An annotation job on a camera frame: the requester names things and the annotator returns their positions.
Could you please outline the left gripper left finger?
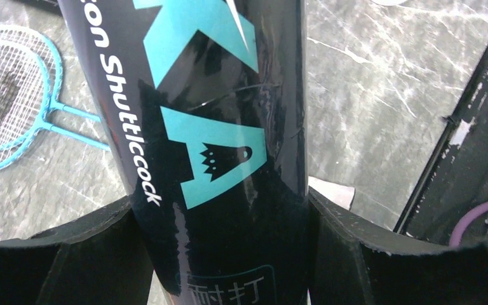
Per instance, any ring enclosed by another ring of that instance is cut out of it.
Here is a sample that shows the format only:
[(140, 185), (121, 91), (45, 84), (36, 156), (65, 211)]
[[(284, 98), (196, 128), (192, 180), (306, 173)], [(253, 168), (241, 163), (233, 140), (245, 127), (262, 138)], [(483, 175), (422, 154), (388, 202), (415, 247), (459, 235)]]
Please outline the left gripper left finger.
[(152, 277), (127, 198), (0, 241), (0, 304), (146, 304)]

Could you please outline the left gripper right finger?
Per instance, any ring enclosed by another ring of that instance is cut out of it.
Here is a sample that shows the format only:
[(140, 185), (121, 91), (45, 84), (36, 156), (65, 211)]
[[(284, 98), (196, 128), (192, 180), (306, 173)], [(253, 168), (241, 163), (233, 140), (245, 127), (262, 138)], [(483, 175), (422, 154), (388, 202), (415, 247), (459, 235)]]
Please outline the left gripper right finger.
[(488, 239), (461, 247), (394, 233), (309, 190), (312, 304), (488, 304)]

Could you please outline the black shuttlecock tube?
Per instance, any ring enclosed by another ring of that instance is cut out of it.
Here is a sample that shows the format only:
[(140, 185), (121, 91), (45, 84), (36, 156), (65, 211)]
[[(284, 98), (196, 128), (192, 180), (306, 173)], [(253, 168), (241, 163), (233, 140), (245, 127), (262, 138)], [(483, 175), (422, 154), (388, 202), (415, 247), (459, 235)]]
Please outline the black shuttlecock tube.
[(170, 304), (305, 304), (304, 1), (60, 1)]

